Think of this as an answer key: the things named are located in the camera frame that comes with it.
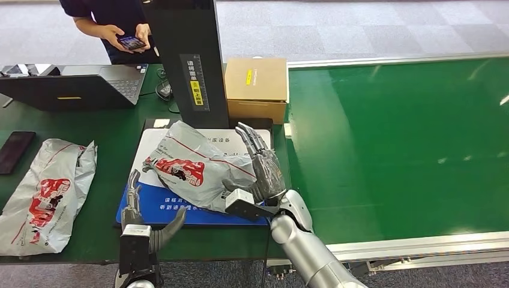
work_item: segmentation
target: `person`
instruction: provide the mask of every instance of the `person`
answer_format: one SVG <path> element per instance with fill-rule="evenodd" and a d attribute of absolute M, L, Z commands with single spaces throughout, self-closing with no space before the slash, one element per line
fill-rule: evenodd
<path fill-rule="evenodd" d="M 60 0 L 60 4 L 79 31 L 101 39 L 112 64 L 160 63 L 140 0 Z M 146 46 L 129 51 L 118 42 L 123 35 L 135 36 Z"/>

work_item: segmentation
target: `robotic arm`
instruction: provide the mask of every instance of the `robotic arm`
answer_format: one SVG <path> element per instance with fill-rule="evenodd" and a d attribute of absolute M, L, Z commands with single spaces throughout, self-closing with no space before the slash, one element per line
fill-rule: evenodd
<path fill-rule="evenodd" d="M 251 220 L 271 217 L 273 239 L 282 246 L 309 287 L 367 288 L 313 233 L 313 220 L 303 198 L 297 191 L 286 189 L 276 154 L 268 149 L 261 136 L 242 123 L 235 130 L 251 156 L 257 180 L 249 187 L 236 185 L 231 179 L 223 180 L 226 189 L 232 192 L 226 198 L 226 212 Z M 184 208 L 163 230 L 153 231 L 150 226 L 143 225 L 138 202 L 140 187 L 136 186 L 139 176 L 134 170 L 128 180 L 116 288 L 162 286 L 156 252 L 185 222 Z"/>
<path fill-rule="evenodd" d="M 241 217 L 262 215 L 260 209 L 274 213 L 271 234 L 294 264 L 297 273 L 311 288 L 367 288 L 336 259 L 325 244 L 313 233 L 313 220 L 300 194 L 287 190 L 276 154 L 267 148 L 261 136 L 251 127 L 239 123 L 236 132 L 242 137 L 253 161 L 257 181 L 240 187 L 230 180 L 225 187 L 235 193 L 228 199 L 226 210 Z M 239 197 L 244 192 L 253 195 L 253 202 Z M 266 208 L 255 203 L 265 201 Z M 242 212 L 236 206 L 242 205 Z"/>

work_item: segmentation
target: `yellow label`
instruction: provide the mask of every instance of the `yellow label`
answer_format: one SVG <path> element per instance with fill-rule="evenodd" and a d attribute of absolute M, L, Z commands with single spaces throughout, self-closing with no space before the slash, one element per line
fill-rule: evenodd
<path fill-rule="evenodd" d="M 81 97 L 57 97 L 58 100 L 79 100 Z"/>
<path fill-rule="evenodd" d="M 191 84 L 191 91 L 193 91 L 194 103 L 197 106 L 202 106 L 203 105 L 203 98 L 202 98 L 202 91 L 200 89 L 200 82 L 198 82 L 198 81 L 189 81 L 189 83 Z"/>
<path fill-rule="evenodd" d="M 247 70 L 247 77 L 245 78 L 246 85 L 251 85 L 251 75 L 253 75 L 253 70 Z"/>

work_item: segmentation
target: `red printed logo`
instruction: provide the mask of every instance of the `red printed logo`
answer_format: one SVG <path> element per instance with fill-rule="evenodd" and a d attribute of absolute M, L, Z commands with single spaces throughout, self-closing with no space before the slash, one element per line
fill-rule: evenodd
<path fill-rule="evenodd" d="M 30 225 L 35 233 L 30 243 L 38 243 L 39 231 L 46 226 L 55 215 L 56 207 L 71 186 L 69 179 L 44 179 L 40 182 L 41 190 L 32 198 L 28 208 L 31 215 Z"/>
<path fill-rule="evenodd" d="M 203 170 L 205 163 L 192 162 L 191 160 L 156 160 L 155 168 L 166 174 L 173 175 L 180 180 L 187 181 L 192 186 L 200 186 L 203 184 Z"/>

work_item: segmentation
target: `cardboard box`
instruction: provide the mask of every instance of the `cardboard box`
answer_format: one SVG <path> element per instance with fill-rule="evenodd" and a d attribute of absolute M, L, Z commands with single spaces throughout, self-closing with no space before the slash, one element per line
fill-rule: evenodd
<path fill-rule="evenodd" d="M 284 58 L 230 58 L 224 76 L 230 118 L 270 118 L 282 124 L 290 101 Z"/>

